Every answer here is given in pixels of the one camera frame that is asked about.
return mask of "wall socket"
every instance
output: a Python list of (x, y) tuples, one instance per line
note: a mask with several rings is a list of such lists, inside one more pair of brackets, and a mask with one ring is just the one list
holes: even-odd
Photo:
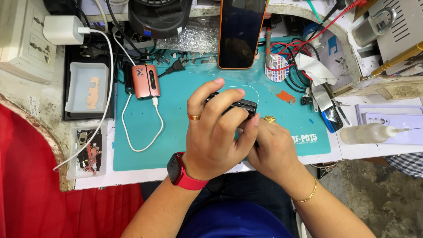
[(4, 0), (0, 6), (0, 68), (22, 78), (52, 80), (56, 45), (43, 35), (49, 12), (42, 0)]

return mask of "hand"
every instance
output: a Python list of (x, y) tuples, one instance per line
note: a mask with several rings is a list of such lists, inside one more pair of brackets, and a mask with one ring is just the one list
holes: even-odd
[(269, 179), (277, 183), (288, 182), (287, 176), (304, 167), (298, 160), (291, 134), (278, 123), (260, 118), (257, 142), (259, 147), (251, 148), (248, 162)]
[(243, 89), (228, 89), (206, 103), (210, 94), (225, 84), (217, 78), (200, 86), (187, 101), (189, 115), (201, 115), (200, 120), (190, 120), (187, 131), (187, 151), (182, 160), (187, 174), (198, 180), (210, 180), (224, 174), (243, 160), (257, 137), (260, 114), (246, 121), (244, 132), (235, 140), (236, 128), (248, 117), (242, 108), (228, 107), (242, 99)]

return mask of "checkered cloth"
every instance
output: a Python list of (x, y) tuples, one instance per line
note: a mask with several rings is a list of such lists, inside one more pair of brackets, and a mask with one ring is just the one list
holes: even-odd
[(388, 164), (406, 175), (423, 178), (423, 152), (389, 155), (384, 158)]

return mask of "phone screen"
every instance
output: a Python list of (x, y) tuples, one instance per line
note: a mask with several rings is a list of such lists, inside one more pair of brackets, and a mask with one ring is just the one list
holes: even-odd
[(218, 63), (222, 69), (253, 65), (267, 0), (221, 0)]

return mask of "watch face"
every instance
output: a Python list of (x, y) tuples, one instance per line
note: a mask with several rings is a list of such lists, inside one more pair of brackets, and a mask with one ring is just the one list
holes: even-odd
[(179, 164), (178, 158), (176, 155), (172, 155), (172, 158), (169, 160), (168, 166), (168, 174), (172, 184), (178, 180), (179, 176), (181, 175), (181, 165)]

